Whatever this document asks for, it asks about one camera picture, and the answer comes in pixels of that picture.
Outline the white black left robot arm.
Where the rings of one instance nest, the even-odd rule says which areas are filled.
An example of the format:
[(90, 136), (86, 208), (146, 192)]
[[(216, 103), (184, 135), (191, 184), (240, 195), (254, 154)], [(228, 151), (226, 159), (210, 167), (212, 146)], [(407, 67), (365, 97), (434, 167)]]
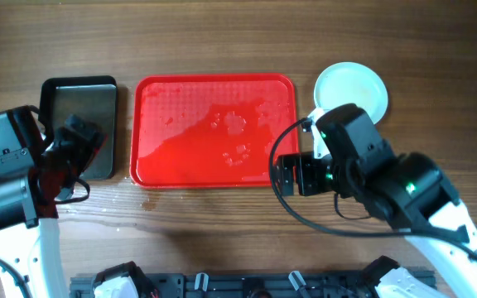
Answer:
[(88, 198), (74, 188), (89, 188), (80, 175), (104, 135), (75, 115), (53, 129), (33, 114), (29, 106), (0, 113), (0, 278), (8, 297), (67, 297), (57, 208)]

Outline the black water tray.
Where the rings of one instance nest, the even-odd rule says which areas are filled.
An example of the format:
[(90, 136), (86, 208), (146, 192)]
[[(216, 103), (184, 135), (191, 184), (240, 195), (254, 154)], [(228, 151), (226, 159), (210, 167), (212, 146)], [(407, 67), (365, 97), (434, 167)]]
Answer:
[(107, 180), (113, 176), (118, 113), (118, 86), (109, 75), (51, 78), (41, 87), (40, 110), (58, 128), (74, 114), (100, 127), (105, 141), (84, 180)]

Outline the white plate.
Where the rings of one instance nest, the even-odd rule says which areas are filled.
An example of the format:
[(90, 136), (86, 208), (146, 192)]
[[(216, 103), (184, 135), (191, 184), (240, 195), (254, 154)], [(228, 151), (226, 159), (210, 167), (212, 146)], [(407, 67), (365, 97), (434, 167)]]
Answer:
[(355, 62), (340, 62), (323, 70), (313, 90), (316, 108), (327, 112), (347, 103), (362, 108), (377, 124), (388, 110), (385, 83), (373, 70)]

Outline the black mounting rail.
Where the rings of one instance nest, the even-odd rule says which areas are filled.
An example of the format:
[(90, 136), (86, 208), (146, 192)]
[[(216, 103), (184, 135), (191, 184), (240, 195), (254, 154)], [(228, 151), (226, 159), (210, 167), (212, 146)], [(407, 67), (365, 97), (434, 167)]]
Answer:
[[(160, 297), (242, 298), (255, 290), (265, 290), (272, 297), (298, 297), (287, 274), (211, 275), (206, 291), (195, 289), (195, 276), (148, 274)], [(303, 274), (306, 290), (312, 297), (370, 297), (359, 271), (334, 271)]]

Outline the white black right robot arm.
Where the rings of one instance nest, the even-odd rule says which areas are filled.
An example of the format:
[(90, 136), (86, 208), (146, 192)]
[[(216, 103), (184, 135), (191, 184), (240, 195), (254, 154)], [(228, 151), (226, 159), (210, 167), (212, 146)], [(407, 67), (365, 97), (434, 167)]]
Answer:
[[(268, 158), (269, 180), (282, 207), (309, 228), (348, 238), (405, 238), (439, 272), (459, 297), (477, 297), (477, 228), (459, 192), (428, 156), (397, 155), (370, 116), (353, 103), (308, 117), (297, 125), (326, 145), (327, 155), (312, 152)], [(388, 232), (327, 228), (299, 215), (287, 196), (332, 192), (354, 198)]]

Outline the red plastic tray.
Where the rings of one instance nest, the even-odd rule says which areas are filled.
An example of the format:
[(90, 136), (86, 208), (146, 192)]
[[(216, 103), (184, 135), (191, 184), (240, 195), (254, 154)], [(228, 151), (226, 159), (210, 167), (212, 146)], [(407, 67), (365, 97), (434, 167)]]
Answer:
[(134, 94), (130, 176), (148, 189), (268, 186), (273, 143), (295, 121), (283, 74), (149, 76)]

